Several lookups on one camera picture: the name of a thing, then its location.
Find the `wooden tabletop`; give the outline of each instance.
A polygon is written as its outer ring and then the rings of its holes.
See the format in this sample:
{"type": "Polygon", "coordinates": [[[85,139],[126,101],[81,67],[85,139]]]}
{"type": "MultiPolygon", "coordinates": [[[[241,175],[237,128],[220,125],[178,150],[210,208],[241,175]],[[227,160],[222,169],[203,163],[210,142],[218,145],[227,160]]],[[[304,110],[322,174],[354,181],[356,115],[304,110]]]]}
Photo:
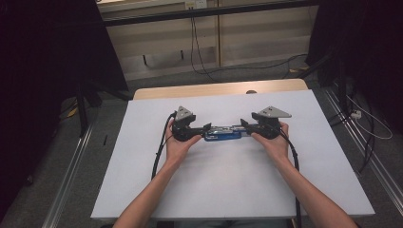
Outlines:
{"type": "Polygon", "coordinates": [[[136,91],[133,99],[141,100],[158,98],[200,97],[228,94],[245,94],[247,91],[267,93],[307,89],[307,85],[301,79],[284,79],[241,83],[141,88],[136,91]]]}

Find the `wall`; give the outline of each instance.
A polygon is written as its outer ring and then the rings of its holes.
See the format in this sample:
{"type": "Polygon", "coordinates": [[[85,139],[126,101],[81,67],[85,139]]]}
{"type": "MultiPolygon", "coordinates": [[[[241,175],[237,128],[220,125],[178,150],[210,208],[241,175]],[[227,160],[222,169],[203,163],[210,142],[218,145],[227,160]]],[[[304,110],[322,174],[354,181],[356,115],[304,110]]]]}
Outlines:
{"type": "MultiPolygon", "coordinates": [[[[268,1],[209,0],[209,8],[268,1]]],[[[115,1],[98,4],[104,18],[184,10],[184,1],[115,1]]],[[[205,67],[225,67],[286,59],[308,51],[317,7],[278,9],[196,18],[205,67]]],[[[126,79],[191,71],[190,19],[107,28],[126,79]],[[184,52],[181,60],[180,51],[184,52]]],[[[194,52],[194,65],[201,63],[194,52]]]]}

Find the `forearm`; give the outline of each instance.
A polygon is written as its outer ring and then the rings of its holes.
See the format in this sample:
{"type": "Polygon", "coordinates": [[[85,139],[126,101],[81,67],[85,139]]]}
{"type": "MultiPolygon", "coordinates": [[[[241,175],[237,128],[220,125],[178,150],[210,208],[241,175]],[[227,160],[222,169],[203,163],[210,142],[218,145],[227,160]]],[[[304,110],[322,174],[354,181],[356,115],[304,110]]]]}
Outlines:
{"type": "Polygon", "coordinates": [[[155,178],[122,212],[113,227],[145,227],[177,166],[165,163],[155,178]]]}
{"type": "Polygon", "coordinates": [[[353,220],[306,180],[288,159],[277,160],[276,166],[316,227],[356,227],[353,220]]]}

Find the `white table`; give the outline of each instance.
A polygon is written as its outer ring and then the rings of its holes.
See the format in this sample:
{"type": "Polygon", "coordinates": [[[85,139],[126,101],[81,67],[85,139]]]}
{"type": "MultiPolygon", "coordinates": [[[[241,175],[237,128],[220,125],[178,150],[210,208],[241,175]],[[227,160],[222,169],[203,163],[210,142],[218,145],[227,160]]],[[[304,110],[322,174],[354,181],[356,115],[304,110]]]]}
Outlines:
{"type": "MultiPolygon", "coordinates": [[[[191,126],[255,121],[251,112],[272,105],[293,115],[290,140],[300,172],[349,215],[374,213],[311,90],[129,103],[121,132],[91,215],[114,219],[149,183],[163,125],[183,105],[197,116],[191,126]]],[[[165,160],[161,156],[160,166],[165,160]]],[[[295,197],[253,138],[200,141],[168,184],[154,219],[278,219],[296,215],[295,197]]]]}

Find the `wall socket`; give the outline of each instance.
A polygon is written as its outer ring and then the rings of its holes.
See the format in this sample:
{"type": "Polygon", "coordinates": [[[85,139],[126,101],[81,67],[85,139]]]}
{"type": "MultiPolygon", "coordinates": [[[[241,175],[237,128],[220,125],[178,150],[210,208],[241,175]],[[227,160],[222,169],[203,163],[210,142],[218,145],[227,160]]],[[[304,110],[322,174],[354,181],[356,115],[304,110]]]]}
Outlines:
{"type": "Polygon", "coordinates": [[[185,1],[184,2],[184,9],[185,10],[190,10],[190,9],[195,9],[196,8],[196,2],[195,1],[185,1]]]}
{"type": "Polygon", "coordinates": [[[207,8],[207,0],[197,0],[197,1],[185,1],[184,9],[206,9],[207,8]]]}
{"type": "Polygon", "coordinates": [[[361,118],[361,111],[360,110],[353,110],[352,117],[356,118],[356,119],[360,119],[361,118]]]}
{"type": "Polygon", "coordinates": [[[196,0],[196,9],[206,9],[207,8],[207,0],[196,0]]]}

